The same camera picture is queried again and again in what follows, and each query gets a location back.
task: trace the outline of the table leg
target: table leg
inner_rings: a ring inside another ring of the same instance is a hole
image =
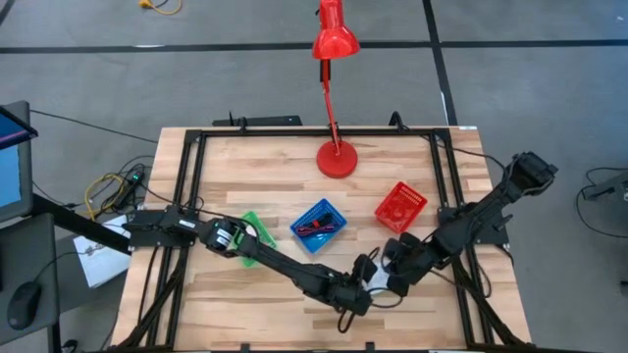
[[[61,332],[59,322],[48,327],[48,352],[61,353]]]

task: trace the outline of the monitor screen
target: monitor screen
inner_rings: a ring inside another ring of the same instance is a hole
[[[18,118],[0,109],[0,149],[13,146],[37,136],[37,131]]]
[[[18,146],[0,150],[0,207],[22,200]]]

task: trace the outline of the desk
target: desk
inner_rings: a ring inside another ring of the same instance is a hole
[[[482,151],[477,130],[453,127],[450,132],[454,147]],[[173,196],[184,134],[184,128],[164,128],[161,133],[149,188],[164,197]],[[384,246],[389,237],[397,236],[376,221],[374,211],[393,186],[403,180],[429,200],[408,231],[421,238],[428,235],[437,226],[439,207],[429,143],[416,136],[344,139],[355,146],[358,166],[350,177],[331,179],[318,171],[315,162],[316,151],[328,140],[326,137],[209,138],[199,187],[204,208],[235,216],[253,210],[278,240],[278,250],[297,261],[320,262],[339,271],[350,271],[359,253]],[[187,168],[187,185],[194,148]],[[440,152],[447,190],[451,191],[445,152]],[[466,201],[479,200],[492,189],[486,162],[457,152],[455,157]],[[318,255],[311,256],[294,240],[288,227],[322,197],[339,209],[348,225]],[[147,202],[154,209],[166,206],[153,197],[148,197]],[[529,340],[509,259],[494,246],[476,249],[493,282],[490,302],[516,335]],[[126,338],[137,323],[151,254],[151,249],[132,254],[114,344]],[[154,295],[157,264],[152,269],[149,298]],[[449,269],[443,274],[452,278]],[[386,296],[376,300],[387,300]],[[470,307],[476,340],[481,341],[479,318],[472,301]],[[157,343],[164,342],[169,313],[167,304]],[[433,275],[411,287],[397,308],[372,307],[365,317],[356,317],[346,334],[337,332],[337,319],[338,314],[331,308],[304,297],[287,278],[264,268],[245,269],[239,259],[220,258],[197,243],[190,249],[185,273],[175,349],[239,349],[243,342],[250,343],[251,349],[364,349],[367,341],[375,342],[378,349],[465,347],[454,287]]]
[[[52,261],[55,252],[55,233],[52,216],[40,215],[0,229],[0,256],[2,259],[3,289],[0,291],[0,345],[42,328],[49,328],[50,352],[58,352],[59,295],[57,287],[57,263],[54,262],[41,274],[41,297],[32,324],[23,330],[14,330],[7,322],[6,310],[16,289],[37,274]]]

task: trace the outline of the computer mouse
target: computer mouse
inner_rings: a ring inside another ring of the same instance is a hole
[[[23,283],[9,301],[7,321],[12,329],[25,329],[32,324],[37,313],[41,285],[34,281]]]

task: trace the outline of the wooden table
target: wooden table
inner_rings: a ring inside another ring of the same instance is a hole
[[[184,128],[164,128],[159,140],[149,188],[167,198],[173,196],[184,132]],[[454,147],[482,152],[476,129],[452,127],[451,134]],[[439,196],[427,141],[416,136],[346,137],[358,152],[358,167],[350,177],[331,179],[318,171],[315,162],[316,151],[327,139],[209,138],[199,187],[204,208],[234,216],[255,211],[277,239],[278,250],[298,261],[319,262],[342,272],[351,270],[358,254],[384,246],[388,238],[396,236],[375,219],[374,211],[400,180],[429,200],[408,231],[422,238],[437,226]],[[186,191],[194,148],[187,168]],[[465,200],[479,200],[492,189],[485,160],[459,152],[455,157]],[[443,150],[441,158],[447,190],[451,192]],[[318,255],[311,256],[288,227],[322,197],[344,214],[348,225]],[[150,208],[166,206],[154,197],[149,196],[147,201]],[[490,302],[516,335],[529,340],[509,259],[494,246],[476,249],[493,283]],[[132,255],[114,344],[126,338],[137,322],[151,253],[151,249],[141,249]],[[152,302],[158,269],[156,261],[146,306]],[[453,278],[450,269],[443,274]],[[383,294],[375,300],[393,298]],[[470,297],[469,303],[476,340],[481,341],[479,317]],[[165,341],[169,313],[167,303],[158,343]],[[262,267],[245,269],[240,259],[220,258],[197,243],[190,250],[175,348],[239,349],[247,342],[252,349],[363,349],[367,341],[374,341],[379,349],[465,347],[454,287],[431,274],[410,288],[400,306],[388,310],[372,307],[365,317],[355,318],[346,334],[337,331],[338,317],[331,308],[304,297],[286,277]]]

